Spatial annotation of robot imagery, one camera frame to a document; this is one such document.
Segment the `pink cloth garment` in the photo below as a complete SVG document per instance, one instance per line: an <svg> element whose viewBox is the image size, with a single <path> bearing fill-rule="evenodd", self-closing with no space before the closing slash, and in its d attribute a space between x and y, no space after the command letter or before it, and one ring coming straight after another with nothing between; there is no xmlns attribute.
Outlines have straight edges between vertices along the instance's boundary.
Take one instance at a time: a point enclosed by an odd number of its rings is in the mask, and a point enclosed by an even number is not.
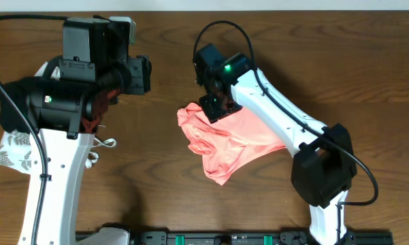
<svg viewBox="0 0 409 245"><path fill-rule="evenodd" d="M177 117L189 149L202 156L204 174L221 186L247 163L285 148L246 108L211 123L199 105L190 103L177 111Z"/></svg>

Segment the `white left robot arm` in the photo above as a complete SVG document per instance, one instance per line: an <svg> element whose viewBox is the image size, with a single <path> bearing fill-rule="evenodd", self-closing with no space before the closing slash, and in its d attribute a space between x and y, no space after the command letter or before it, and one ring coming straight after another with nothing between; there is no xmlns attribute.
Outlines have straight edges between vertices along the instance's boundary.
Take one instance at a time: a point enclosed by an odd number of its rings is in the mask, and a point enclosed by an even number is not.
<svg viewBox="0 0 409 245"><path fill-rule="evenodd" d="M28 132L31 143L21 244L77 243L82 175L101 119L119 95L150 90L148 57L129 55L135 29L124 16L66 18L62 55L0 90L0 125Z"/></svg>

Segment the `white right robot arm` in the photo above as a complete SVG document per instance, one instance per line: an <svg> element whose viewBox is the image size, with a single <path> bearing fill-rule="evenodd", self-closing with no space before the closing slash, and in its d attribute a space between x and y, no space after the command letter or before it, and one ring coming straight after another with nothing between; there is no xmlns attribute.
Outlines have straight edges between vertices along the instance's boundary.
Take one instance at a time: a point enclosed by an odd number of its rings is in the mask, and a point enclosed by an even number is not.
<svg viewBox="0 0 409 245"><path fill-rule="evenodd" d="M350 157L349 132L328 127L290 102L269 83L250 59L225 58L213 44L193 56L197 82L207 94L199 102L211 123L250 110L283 142L293 158L291 182L310 207L310 236L317 244L350 241L344 225L344 201L357 173Z"/></svg>

